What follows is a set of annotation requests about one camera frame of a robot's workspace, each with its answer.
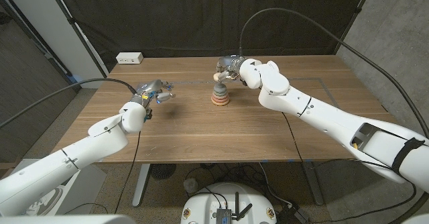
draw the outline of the orange ring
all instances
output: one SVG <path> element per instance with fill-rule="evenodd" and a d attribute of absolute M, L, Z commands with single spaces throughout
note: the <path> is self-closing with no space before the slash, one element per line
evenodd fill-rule
<path fill-rule="evenodd" d="M 216 100 L 223 100 L 223 99 L 226 99 L 227 97 L 229 97 L 229 95 L 228 94 L 226 94 L 225 96 L 223 96 L 223 97 L 218 97 L 218 96 L 216 96 L 215 94 L 212 94 L 212 98 L 214 98 L 214 99 L 216 99 Z"/>
<path fill-rule="evenodd" d="M 217 103 L 217 102 L 213 101 L 213 99 L 212 99 L 212 103 L 215 104 L 216 106 L 225 106 L 226 104 L 229 103 L 229 99 L 228 99 L 228 101 L 226 101 L 224 103 Z"/>
<path fill-rule="evenodd" d="M 215 101 L 215 102 L 217 102 L 217 103 L 224 103 L 226 101 L 229 101 L 229 97 L 227 97 L 225 99 L 222 99 L 222 100 L 218 100 L 218 99 L 212 97 L 212 100 Z"/>

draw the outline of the ring stacking tower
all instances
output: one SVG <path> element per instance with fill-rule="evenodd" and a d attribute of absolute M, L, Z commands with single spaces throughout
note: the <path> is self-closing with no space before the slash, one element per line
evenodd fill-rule
<path fill-rule="evenodd" d="M 216 106 L 225 106 L 229 103 L 229 94 L 225 84 L 218 82 L 214 86 L 212 93 L 212 103 Z"/>

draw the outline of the concrete wall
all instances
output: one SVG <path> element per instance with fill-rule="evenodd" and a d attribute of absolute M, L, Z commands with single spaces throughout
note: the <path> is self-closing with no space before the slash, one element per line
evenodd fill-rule
<path fill-rule="evenodd" d="M 386 69 L 429 124 L 429 0 L 366 0 L 345 42 Z M 337 53 L 399 124 L 421 128 L 396 88 L 344 47 Z"/>
<path fill-rule="evenodd" d="M 103 77 L 55 0 L 13 1 L 77 81 Z M 83 85 L 99 86 L 99 82 Z"/>

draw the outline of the table leg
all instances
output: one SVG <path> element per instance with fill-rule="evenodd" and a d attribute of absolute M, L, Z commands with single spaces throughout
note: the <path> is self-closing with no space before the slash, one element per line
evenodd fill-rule
<path fill-rule="evenodd" d="M 135 186 L 135 192 L 133 197 L 133 207 L 139 207 L 143 200 L 145 193 L 146 184 L 150 177 L 150 164 L 142 164 L 140 168 L 139 179 Z"/>
<path fill-rule="evenodd" d="M 310 169 L 314 167 L 313 162 L 303 162 L 302 163 L 304 172 L 306 173 L 308 185 L 310 185 L 311 192 L 313 194 L 313 199 L 316 205 L 323 205 L 323 196 L 322 191 L 320 190 L 319 181 L 317 179 L 316 170 Z"/>

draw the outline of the power outlet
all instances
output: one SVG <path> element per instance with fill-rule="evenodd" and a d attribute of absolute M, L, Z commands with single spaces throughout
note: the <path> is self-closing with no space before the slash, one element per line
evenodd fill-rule
<path fill-rule="evenodd" d="M 121 52 L 116 56 L 119 64 L 140 64 L 143 60 L 141 52 Z"/>

